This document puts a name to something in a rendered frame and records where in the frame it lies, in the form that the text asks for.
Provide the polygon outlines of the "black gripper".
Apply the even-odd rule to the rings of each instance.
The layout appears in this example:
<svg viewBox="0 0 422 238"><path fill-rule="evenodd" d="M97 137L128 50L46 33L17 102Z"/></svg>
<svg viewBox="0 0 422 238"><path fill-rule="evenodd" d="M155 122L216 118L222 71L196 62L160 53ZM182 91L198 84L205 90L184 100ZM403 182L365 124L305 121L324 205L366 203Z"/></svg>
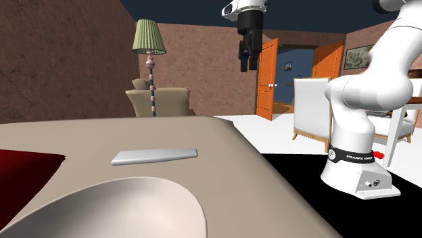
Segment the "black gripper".
<svg viewBox="0 0 422 238"><path fill-rule="evenodd" d="M237 33L239 42L240 71L257 70L258 53L262 51L263 12L247 10L238 15Z"/></svg>

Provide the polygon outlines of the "orange door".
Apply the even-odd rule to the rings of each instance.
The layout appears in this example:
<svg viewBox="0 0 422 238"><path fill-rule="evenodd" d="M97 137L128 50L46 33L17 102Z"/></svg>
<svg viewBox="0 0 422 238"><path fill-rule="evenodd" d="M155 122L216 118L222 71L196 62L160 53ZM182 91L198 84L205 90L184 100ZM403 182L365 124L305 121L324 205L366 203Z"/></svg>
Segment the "orange door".
<svg viewBox="0 0 422 238"><path fill-rule="evenodd" d="M278 45L278 38L263 44L259 57L256 114L270 121L273 119Z"/></svg>
<svg viewBox="0 0 422 238"><path fill-rule="evenodd" d="M337 78L342 64L343 50L343 41L317 47L314 50L312 77L329 77L331 79Z"/></svg>

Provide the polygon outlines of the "green shade floor lamp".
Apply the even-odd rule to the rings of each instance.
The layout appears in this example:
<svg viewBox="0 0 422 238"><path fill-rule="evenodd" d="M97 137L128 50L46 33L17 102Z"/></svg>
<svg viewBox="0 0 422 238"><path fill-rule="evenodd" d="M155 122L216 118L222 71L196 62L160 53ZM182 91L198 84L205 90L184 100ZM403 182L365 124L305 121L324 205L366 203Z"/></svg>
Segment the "green shade floor lamp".
<svg viewBox="0 0 422 238"><path fill-rule="evenodd" d="M155 61L152 55L166 54L162 36L158 24L153 20L140 19L137 21L135 37L132 46L132 52L144 54L147 56L145 63L149 69L149 82L151 91L151 112L152 116L156 116L156 100L155 100L155 84L153 69L155 68Z"/></svg>

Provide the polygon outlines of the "silver remote control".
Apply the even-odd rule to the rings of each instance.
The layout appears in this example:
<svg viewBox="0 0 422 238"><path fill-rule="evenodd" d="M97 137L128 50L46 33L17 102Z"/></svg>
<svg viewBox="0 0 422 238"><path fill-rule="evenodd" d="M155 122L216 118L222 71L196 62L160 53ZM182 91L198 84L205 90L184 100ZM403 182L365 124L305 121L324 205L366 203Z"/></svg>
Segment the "silver remote control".
<svg viewBox="0 0 422 238"><path fill-rule="evenodd" d="M120 151L111 161L113 166L168 162L196 158L197 149L142 149Z"/></svg>

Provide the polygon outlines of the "table with white legs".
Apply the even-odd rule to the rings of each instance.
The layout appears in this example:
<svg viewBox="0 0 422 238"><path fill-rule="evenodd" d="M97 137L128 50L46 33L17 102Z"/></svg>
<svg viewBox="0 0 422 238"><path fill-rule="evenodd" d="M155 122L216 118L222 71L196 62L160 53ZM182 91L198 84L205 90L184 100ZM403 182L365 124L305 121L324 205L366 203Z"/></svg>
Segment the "table with white legs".
<svg viewBox="0 0 422 238"><path fill-rule="evenodd" d="M392 112L390 129L385 147L385 156L383 158L383 166L386 168L391 164L396 144L400 135L402 122L404 120L404 115L407 110L422 110L422 96L412 96L406 105Z"/></svg>

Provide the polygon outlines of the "black robot stand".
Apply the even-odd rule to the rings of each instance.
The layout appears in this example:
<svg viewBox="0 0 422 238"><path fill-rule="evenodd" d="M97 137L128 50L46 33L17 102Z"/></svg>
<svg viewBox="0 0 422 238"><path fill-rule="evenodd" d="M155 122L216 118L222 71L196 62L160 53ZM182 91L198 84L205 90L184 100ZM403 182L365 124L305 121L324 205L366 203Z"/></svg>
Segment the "black robot stand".
<svg viewBox="0 0 422 238"><path fill-rule="evenodd" d="M321 180L326 155L263 156L343 238L422 238L422 188L417 185L393 174L401 195L363 200Z"/></svg>

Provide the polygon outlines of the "large pale bowl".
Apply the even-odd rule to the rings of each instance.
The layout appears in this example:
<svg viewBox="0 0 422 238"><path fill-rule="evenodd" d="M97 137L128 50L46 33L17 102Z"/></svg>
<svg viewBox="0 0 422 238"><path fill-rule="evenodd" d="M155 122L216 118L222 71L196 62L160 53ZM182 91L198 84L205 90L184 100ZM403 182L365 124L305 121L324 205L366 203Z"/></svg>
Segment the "large pale bowl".
<svg viewBox="0 0 422 238"><path fill-rule="evenodd" d="M143 176L69 193L4 228L0 238L207 238L207 221L188 189Z"/></svg>

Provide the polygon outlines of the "dark red cushion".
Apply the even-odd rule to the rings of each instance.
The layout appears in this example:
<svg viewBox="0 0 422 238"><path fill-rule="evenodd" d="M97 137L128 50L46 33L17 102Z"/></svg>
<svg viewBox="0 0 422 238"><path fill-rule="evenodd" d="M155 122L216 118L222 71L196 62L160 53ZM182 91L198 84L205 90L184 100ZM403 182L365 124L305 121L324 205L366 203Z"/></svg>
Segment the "dark red cushion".
<svg viewBox="0 0 422 238"><path fill-rule="evenodd" d="M0 149L0 230L57 172L65 156Z"/></svg>

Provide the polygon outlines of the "dark framed wall picture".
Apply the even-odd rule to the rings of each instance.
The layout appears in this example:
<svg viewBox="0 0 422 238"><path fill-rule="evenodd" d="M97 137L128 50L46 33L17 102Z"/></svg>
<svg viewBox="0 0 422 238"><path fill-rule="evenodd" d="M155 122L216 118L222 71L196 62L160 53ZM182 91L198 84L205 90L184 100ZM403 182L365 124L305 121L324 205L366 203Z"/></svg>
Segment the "dark framed wall picture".
<svg viewBox="0 0 422 238"><path fill-rule="evenodd" d="M372 48L373 45L366 45L362 47L348 49L346 51L344 69L351 70L367 68L371 61L369 57L369 52Z"/></svg>

